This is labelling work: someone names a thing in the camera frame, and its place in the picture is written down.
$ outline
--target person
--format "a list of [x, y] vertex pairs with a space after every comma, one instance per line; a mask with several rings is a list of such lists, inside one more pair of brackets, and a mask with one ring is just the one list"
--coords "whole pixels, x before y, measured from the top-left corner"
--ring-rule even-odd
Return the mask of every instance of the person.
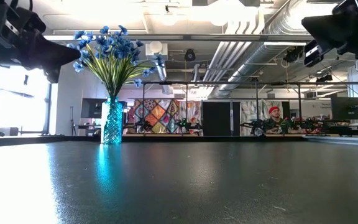
[[286, 119], [280, 117], [280, 108], [273, 106], [268, 111], [270, 119], [265, 122], [265, 130], [267, 134], [280, 134], [281, 132], [287, 133], [289, 124]]

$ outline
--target computer screen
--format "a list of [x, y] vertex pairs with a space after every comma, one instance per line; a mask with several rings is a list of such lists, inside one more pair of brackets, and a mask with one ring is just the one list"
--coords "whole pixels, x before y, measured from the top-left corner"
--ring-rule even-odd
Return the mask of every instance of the computer screen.
[[102, 118], [102, 104], [106, 99], [83, 98], [81, 118]]
[[334, 120], [358, 119], [358, 97], [332, 97], [331, 110]]

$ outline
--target window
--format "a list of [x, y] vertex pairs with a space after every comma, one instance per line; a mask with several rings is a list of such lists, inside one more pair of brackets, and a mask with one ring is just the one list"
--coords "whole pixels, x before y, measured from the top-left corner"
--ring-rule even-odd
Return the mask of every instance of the window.
[[48, 132], [50, 84], [42, 70], [0, 67], [0, 128]]

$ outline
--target blue glass vase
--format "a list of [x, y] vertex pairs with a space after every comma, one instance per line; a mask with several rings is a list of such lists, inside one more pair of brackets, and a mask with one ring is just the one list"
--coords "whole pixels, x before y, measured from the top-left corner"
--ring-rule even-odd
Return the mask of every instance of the blue glass vase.
[[107, 98], [102, 105], [101, 143], [120, 144], [122, 139], [122, 104], [118, 97]]

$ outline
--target dark table surface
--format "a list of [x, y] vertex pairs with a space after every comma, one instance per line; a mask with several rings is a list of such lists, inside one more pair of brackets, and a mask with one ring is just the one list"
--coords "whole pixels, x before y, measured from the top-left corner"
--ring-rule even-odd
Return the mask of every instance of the dark table surface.
[[0, 147], [0, 223], [358, 223], [358, 146]]

